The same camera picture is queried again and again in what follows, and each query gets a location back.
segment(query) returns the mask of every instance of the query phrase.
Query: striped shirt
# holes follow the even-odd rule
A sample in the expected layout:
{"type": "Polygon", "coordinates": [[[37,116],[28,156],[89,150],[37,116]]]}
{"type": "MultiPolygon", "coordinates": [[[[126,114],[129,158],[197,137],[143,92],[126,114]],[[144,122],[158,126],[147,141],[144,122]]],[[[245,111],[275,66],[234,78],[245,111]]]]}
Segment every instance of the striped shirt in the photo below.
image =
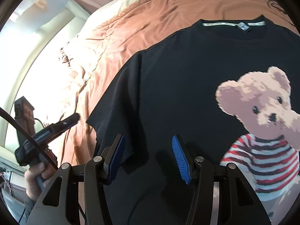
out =
{"type": "Polygon", "coordinates": [[[246,134],[238,138],[226,152],[220,165],[233,162],[252,173],[256,180],[255,192],[261,201],[281,196],[293,184],[299,173],[299,154],[284,139],[274,141],[246,134]]]}

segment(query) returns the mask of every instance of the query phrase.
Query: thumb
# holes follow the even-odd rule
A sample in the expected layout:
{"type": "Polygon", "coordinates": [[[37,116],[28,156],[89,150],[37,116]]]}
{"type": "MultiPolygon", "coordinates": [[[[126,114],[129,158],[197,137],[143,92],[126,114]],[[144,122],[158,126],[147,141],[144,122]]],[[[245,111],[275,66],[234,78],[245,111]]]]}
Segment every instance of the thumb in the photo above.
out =
{"type": "Polygon", "coordinates": [[[44,170],[46,166],[43,162],[36,164],[34,166],[31,166],[26,172],[25,172],[25,179],[27,181],[35,180],[35,178],[40,175],[44,170]]]}

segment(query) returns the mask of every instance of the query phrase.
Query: teddy bear nose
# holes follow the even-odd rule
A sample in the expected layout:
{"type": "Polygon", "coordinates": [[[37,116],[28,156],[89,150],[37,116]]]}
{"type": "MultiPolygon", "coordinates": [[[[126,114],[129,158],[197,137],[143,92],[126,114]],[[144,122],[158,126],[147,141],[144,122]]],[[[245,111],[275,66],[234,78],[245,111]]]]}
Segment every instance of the teddy bear nose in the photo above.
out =
{"type": "Polygon", "coordinates": [[[269,116],[269,120],[271,122],[276,122],[276,113],[272,113],[270,116],[269,116]]]}

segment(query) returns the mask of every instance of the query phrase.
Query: t-shirt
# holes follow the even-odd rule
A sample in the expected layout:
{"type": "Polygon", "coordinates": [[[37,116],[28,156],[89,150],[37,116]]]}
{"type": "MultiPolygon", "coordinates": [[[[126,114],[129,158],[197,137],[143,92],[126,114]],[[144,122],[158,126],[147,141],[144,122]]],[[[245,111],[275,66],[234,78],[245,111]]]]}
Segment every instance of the t-shirt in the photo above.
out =
{"type": "Polygon", "coordinates": [[[87,120],[95,155],[117,134],[126,139],[117,177],[105,186],[113,224],[185,223],[194,187],[181,179],[175,134],[214,164],[248,133],[266,143],[284,135],[300,147],[299,46],[296,34],[260,16],[200,20],[135,53],[87,120]]]}
{"type": "Polygon", "coordinates": [[[235,163],[240,170],[254,175],[255,192],[261,201],[281,196],[299,173],[299,154],[280,136],[270,142],[246,134],[237,139],[221,160],[235,163]]]}

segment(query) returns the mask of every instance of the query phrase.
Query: teddy bear ear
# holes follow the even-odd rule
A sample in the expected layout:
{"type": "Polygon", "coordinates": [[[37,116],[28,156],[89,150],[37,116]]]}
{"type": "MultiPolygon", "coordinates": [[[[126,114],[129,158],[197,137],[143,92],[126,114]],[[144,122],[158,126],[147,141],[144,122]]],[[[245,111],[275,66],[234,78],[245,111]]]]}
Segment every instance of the teddy bear ear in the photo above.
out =
{"type": "Polygon", "coordinates": [[[289,95],[291,94],[291,86],[290,86],[290,81],[287,78],[287,75],[285,74],[284,71],[282,71],[281,69],[279,69],[278,67],[269,67],[268,69],[268,74],[271,75],[271,77],[278,81],[279,84],[281,85],[281,87],[287,92],[289,93],[289,95]]]}
{"type": "Polygon", "coordinates": [[[236,114],[236,103],[240,102],[241,86],[234,80],[229,80],[218,86],[216,100],[223,112],[234,116],[236,114]]]}

